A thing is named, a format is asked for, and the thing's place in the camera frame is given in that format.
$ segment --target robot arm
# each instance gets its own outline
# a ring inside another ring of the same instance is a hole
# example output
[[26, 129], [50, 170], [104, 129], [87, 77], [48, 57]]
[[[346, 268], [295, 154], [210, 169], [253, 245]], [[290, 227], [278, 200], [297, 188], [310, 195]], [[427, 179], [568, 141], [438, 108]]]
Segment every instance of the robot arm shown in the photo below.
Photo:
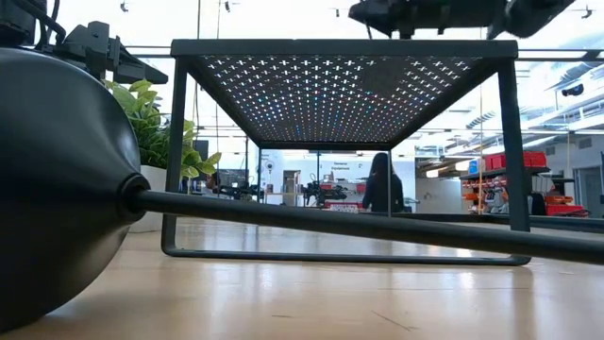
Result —
[[[113, 80], [133, 83], [146, 79], [154, 84], [166, 84], [168, 76], [130, 55], [119, 37], [109, 37], [109, 25], [91, 22], [78, 25], [71, 33], [56, 21], [59, 10], [55, 3], [53, 17], [46, 15], [46, 0], [0, 0], [0, 46], [21, 48], [32, 44], [36, 23], [42, 23], [41, 41], [36, 50], [45, 55], [69, 62], [97, 79], [106, 71], [113, 72]], [[49, 44], [46, 27], [57, 33], [57, 43]]]

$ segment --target red storage bin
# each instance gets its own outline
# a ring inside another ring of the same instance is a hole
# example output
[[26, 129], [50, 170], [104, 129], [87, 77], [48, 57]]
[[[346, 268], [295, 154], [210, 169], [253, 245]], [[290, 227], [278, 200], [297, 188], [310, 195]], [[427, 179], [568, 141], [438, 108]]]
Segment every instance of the red storage bin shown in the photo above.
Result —
[[567, 205], [553, 205], [548, 204], [545, 206], [545, 211], [548, 216], [553, 216], [558, 213], [571, 213], [583, 210], [581, 206], [567, 206]]
[[530, 166], [547, 167], [547, 158], [545, 157], [545, 152], [527, 151], [526, 153], [528, 153], [528, 157], [530, 158]]
[[357, 184], [357, 193], [364, 194], [365, 187], [366, 187], [366, 184]]
[[495, 170], [493, 168], [493, 155], [484, 158], [484, 167], [487, 171]]
[[491, 158], [492, 170], [503, 169], [506, 167], [506, 155], [493, 155]]
[[522, 160], [525, 163], [525, 167], [531, 167], [532, 163], [531, 163], [531, 156], [530, 156], [530, 151], [525, 151], [522, 153]]

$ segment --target machine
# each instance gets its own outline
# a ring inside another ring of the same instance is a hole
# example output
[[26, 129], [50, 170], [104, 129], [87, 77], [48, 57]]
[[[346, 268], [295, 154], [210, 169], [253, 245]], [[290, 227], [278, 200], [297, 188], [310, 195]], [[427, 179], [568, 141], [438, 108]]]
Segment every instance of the machine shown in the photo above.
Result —
[[[71, 33], [57, 23], [60, 1], [56, 0], [52, 16], [46, 15], [46, 0], [0, 0], [0, 47], [23, 48], [32, 45], [36, 23], [41, 23], [40, 40], [34, 50], [40, 54], [68, 62], [98, 80], [113, 73], [113, 81], [133, 83], [146, 79], [165, 84], [168, 76], [130, 55], [120, 37], [109, 37], [109, 25], [91, 22], [78, 25]], [[56, 33], [56, 43], [48, 37]]]
[[487, 39], [508, 32], [528, 38], [575, 0], [364, 0], [348, 16], [392, 38], [411, 39], [415, 29], [487, 27]]
[[347, 195], [344, 192], [345, 188], [341, 185], [336, 185], [331, 189], [323, 189], [319, 184], [318, 180], [314, 180], [304, 188], [304, 202], [308, 206], [310, 204], [310, 198], [314, 196], [316, 200], [316, 206], [318, 208], [325, 207], [325, 201], [328, 199], [341, 200], [346, 199]]
[[264, 190], [260, 190], [258, 192], [258, 185], [249, 185], [249, 183], [244, 183], [241, 187], [230, 187], [226, 185], [221, 185], [217, 194], [225, 195], [232, 197], [234, 200], [242, 200], [242, 201], [254, 201], [253, 196], [260, 195], [260, 200], [264, 199]]

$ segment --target perforated metal tabletop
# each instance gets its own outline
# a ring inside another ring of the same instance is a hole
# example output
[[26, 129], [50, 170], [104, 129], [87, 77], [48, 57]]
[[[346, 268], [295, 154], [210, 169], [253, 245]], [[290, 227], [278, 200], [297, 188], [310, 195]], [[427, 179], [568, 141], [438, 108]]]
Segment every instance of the perforated metal tabletop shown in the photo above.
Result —
[[259, 147], [389, 150], [517, 58], [516, 42], [175, 40]]

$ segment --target black rod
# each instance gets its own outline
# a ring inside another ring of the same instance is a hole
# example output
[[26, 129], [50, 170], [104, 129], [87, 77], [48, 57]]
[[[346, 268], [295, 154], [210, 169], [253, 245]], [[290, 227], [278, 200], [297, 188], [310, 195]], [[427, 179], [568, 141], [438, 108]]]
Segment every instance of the black rod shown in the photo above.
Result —
[[[166, 169], [167, 192], [178, 192], [180, 183], [180, 165], [182, 164], [182, 139], [185, 125], [185, 102], [187, 100], [187, 65], [177, 59], [174, 70], [174, 89], [172, 95], [172, 114], [170, 116], [170, 143], [168, 150], [168, 166]], [[161, 218], [161, 244], [172, 247], [175, 243], [176, 217], [164, 214]]]
[[604, 264], [604, 242], [388, 218], [321, 212], [193, 195], [141, 191], [129, 198], [133, 209], [188, 215], [292, 230], [325, 232], [380, 240], [457, 247], [507, 254]]
[[245, 136], [245, 183], [246, 185], [250, 185], [249, 183], [249, 137]]
[[256, 195], [256, 201], [260, 203], [260, 176], [262, 175], [262, 148], [258, 148], [258, 193]]
[[321, 153], [317, 150], [317, 182], [321, 185], [321, 180], [319, 179], [319, 167], [321, 166]]
[[388, 150], [388, 217], [393, 216], [393, 153]]
[[514, 61], [503, 62], [498, 71], [507, 189], [510, 195], [510, 227], [512, 230], [530, 231], [529, 203], [527, 202], [527, 196], [530, 194], [529, 177], [523, 161], [523, 141]]

